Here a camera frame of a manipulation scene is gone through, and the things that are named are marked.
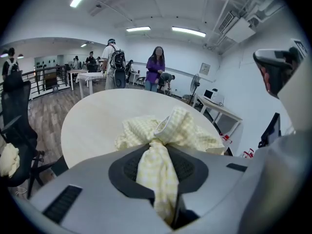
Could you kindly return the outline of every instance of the black monitor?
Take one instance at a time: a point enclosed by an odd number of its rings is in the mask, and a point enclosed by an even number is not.
[[[272,144],[281,134],[281,120],[278,113],[275,113],[269,126],[261,136],[258,148]]]

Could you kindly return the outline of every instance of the round white table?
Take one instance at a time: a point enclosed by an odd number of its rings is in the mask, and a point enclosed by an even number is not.
[[[64,120],[61,147],[67,166],[116,151],[124,120],[146,115],[163,120],[175,106],[187,109],[197,125],[219,137],[203,114],[178,99],[139,89],[101,91],[79,101]]]

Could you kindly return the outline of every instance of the purple jacket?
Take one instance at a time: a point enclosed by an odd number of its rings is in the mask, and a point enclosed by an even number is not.
[[[155,83],[156,79],[159,79],[160,73],[158,73],[158,70],[165,71],[165,62],[163,62],[163,65],[161,66],[160,63],[154,63],[152,57],[148,59],[146,68],[148,69],[146,80],[150,81],[151,83]]]

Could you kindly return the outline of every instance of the yellow checkered cloth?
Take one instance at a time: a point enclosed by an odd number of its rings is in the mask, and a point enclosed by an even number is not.
[[[179,184],[166,144],[177,144],[199,151],[221,154],[221,138],[215,138],[195,125],[184,108],[175,107],[164,121],[155,117],[136,117],[123,122],[123,133],[115,140],[117,150],[150,144],[139,164],[136,182],[155,193],[154,209],[168,224],[174,217]]]

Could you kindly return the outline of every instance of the blue jeans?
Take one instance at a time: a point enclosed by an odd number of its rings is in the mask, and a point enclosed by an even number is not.
[[[151,83],[149,80],[145,81],[145,90],[157,92],[158,84]]]

